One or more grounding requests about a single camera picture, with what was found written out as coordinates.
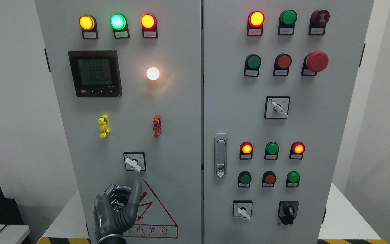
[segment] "white wall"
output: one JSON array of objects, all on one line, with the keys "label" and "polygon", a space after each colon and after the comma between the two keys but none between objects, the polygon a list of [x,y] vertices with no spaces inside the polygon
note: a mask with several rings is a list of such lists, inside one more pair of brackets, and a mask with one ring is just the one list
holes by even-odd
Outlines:
[{"label": "white wall", "polygon": [[36,241],[77,190],[33,0],[0,1],[0,184]]},{"label": "white wall", "polygon": [[361,67],[357,72],[356,84],[354,85],[353,96],[351,96],[350,109],[348,111],[347,122],[345,123],[344,134],[342,135],[342,142],[332,180],[342,193],[345,191],[345,185],[347,184],[348,174],[353,161],[354,150],[364,117],[364,110],[376,68],[389,9],[390,0],[374,1],[367,36],[365,38],[365,52],[362,57]]},{"label": "white wall", "polygon": [[390,12],[345,196],[390,244]]}]

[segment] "white indicator light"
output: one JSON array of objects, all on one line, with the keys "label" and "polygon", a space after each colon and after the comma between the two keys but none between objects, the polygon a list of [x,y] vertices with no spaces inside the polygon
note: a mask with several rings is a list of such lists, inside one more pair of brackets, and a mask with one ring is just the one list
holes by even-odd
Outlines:
[{"label": "white indicator light", "polygon": [[151,67],[147,69],[147,78],[150,80],[157,80],[159,78],[160,72],[156,67]]}]

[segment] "red triangle warning label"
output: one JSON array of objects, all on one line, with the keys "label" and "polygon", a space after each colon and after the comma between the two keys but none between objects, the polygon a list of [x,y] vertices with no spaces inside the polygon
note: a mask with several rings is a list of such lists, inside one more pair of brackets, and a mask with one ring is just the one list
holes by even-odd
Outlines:
[{"label": "red triangle warning label", "polygon": [[143,180],[143,194],[139,202],[138,220],[125,237],[178,238],[178,225],[159,200],[156,193]]}]

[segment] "robotic hand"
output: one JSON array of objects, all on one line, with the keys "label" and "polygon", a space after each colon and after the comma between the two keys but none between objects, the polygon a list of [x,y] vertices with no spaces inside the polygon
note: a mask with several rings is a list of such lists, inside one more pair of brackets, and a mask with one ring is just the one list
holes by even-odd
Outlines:
[{"label": "robotic hand", "polygon": [[136,177],[132,188],[111,184],[94,202],[94,230],[98,244],[126,244],[123,232],[135,224],[142,183]]}]

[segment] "yellow terminal block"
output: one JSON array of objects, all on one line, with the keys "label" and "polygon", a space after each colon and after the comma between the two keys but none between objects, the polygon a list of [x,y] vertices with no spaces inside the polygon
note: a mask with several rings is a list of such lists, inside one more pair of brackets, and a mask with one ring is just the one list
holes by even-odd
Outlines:
[{"label": "yellow terminal block", "polygon": [[97,122],[100,124],[99,130],[102,131],[100,134],[100,138],[105,138],[108,136],[110,130],[109,130],[109,118],[108,115],[104,114],[102,115]]}]

